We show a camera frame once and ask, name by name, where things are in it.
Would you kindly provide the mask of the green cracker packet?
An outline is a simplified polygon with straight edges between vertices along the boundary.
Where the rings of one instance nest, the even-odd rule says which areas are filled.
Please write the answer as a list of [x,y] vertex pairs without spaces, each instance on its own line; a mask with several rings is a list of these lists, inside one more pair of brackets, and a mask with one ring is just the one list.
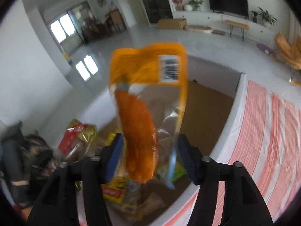
[[166,185],[177,182],[185,174],[187,174],[185,168],[178,161],[176,161],[171,169],[169,169],[168,163],[160,165],[157,168],[157,175],[159,179]]

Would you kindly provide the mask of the orange snack bag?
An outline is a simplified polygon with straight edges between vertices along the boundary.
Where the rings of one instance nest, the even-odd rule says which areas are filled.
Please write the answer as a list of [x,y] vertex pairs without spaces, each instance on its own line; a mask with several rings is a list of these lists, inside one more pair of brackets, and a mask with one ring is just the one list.
[[[127,177],[139,184],[160,181],[157,168],[177,161],[185,112],[186,49],[177,42],[120,48],[110,62],[109,91],[124,138]],[[165,184],[174,189],[173,184]]]

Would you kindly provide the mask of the yellow chicken snack bag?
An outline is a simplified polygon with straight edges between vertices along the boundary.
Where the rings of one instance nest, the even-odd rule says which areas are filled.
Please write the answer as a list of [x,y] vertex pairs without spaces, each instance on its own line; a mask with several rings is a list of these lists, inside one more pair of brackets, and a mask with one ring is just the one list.
[[120,133],[109,133],[106,141],[108,145],[113,145],[113,152],[107,163],[106,183],[102,184],[102,192],[105,199],[120,204],[128,182],[123,150],[124,138]]

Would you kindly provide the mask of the brown nut snack bag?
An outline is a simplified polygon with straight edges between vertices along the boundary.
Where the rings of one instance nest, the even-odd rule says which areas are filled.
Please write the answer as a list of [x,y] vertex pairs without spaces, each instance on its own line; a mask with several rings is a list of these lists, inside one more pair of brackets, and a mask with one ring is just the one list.
[[58,146],[63,159],[75,162],[84,158],[97,137],[97,126],[84,124],[77,119],[71,120]]

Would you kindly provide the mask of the orange lounge chair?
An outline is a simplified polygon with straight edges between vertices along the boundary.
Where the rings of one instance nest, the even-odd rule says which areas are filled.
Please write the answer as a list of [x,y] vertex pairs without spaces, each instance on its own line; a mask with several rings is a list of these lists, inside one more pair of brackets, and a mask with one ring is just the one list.
[[278,33],[274,42],[278,51],[285,59],[286,64],[289,65],[289,83],[295,86],[300,86],[300,82],[293,80],[296,72],[300,71],[300,36],[297,37],[295,44],[289,44],[287,39],[281,33]]

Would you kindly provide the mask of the white tv cabinet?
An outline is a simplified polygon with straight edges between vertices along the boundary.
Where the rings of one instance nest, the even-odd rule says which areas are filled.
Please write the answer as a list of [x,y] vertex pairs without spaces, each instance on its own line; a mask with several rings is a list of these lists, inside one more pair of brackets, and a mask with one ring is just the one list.
[[206,11],[175,11],[173,12],[173,18],[183,18],[187,20],[188,25],[211,27],[214,30],[224,31],[228,34],[230,25],[227,24],[227,21],[232,21],[249,27],[249,29],[241,29],[233,26],[232,32],[234,35],[241,36],[244,32],[245,37],[253,41],[265,44],[274,43],[274,30],[243,18]]

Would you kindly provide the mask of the potted green plant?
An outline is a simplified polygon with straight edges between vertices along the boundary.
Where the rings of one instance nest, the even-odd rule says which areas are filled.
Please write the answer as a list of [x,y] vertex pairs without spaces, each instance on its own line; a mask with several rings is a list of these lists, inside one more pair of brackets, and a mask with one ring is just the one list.
[[263,22],[270,24],[271,26],[274,26],[278,20],[271,15],[267,10],[262,9],[261,7],[258,7],[260,10],[260,16],[262,17]]

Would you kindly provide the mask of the brown cardboard box on floor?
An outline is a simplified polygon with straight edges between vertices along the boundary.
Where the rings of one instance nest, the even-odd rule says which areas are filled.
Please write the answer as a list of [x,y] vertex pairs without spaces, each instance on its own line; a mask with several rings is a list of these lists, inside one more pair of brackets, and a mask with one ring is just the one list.
[[160,19],[158,21],[158,28],[163,30],[183,30],[187,26],[187,21],[185,19]]

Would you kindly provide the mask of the black television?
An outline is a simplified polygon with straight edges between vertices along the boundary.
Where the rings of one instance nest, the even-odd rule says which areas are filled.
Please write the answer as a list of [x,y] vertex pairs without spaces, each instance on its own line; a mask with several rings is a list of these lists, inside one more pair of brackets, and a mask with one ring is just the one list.
[[209,0],[210,9],[216,12],[236,14],[249,17],[248,0]]

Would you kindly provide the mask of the red flower vase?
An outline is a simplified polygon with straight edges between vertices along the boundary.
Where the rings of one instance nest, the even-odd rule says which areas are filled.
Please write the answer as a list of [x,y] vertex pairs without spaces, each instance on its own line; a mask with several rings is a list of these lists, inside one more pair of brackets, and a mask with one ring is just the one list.
[[183,0],[171,0],[175,11],[183,11]]

